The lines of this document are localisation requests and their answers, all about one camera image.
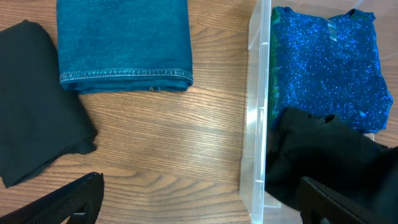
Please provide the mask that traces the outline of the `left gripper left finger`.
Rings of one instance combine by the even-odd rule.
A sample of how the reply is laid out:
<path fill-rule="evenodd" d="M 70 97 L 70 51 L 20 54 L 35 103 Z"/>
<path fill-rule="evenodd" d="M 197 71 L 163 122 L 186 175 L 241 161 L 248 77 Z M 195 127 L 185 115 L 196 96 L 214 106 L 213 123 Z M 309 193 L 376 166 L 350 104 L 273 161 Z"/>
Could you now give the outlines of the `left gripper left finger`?
<path fill-rule="evenodd" d="M 89 223 L 98 218 L 104 176 L 90 172 L 46 196 L 1 217 L 1 224 Z"/>

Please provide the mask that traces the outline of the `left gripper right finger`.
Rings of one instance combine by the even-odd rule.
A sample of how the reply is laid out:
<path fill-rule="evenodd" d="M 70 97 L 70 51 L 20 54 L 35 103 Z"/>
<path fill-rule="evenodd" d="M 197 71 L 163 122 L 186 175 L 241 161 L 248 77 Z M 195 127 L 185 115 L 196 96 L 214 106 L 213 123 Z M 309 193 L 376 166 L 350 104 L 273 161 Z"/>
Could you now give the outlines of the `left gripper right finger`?
<path fill-rule="evenodd" d="M 383 224 L 389 222 L 309 177 L 300 179 L 297 201 L 303 224 Z"/>

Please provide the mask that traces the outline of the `blue sequin glitter garment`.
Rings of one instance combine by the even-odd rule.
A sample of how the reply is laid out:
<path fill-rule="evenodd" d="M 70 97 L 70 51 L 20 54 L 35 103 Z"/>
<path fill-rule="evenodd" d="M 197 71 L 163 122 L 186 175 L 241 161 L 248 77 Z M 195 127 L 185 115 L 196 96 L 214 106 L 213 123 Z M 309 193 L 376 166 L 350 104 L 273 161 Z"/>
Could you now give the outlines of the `blue sequin glitter garment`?
<path fill-rule="evenodd" d="M 269 124 L 293 107 L 337 115 L 364 133 L 385 129 L 393 98 L 381 73 L 374 20 L 357 9 L 325 19 L 273 8 Z"/>

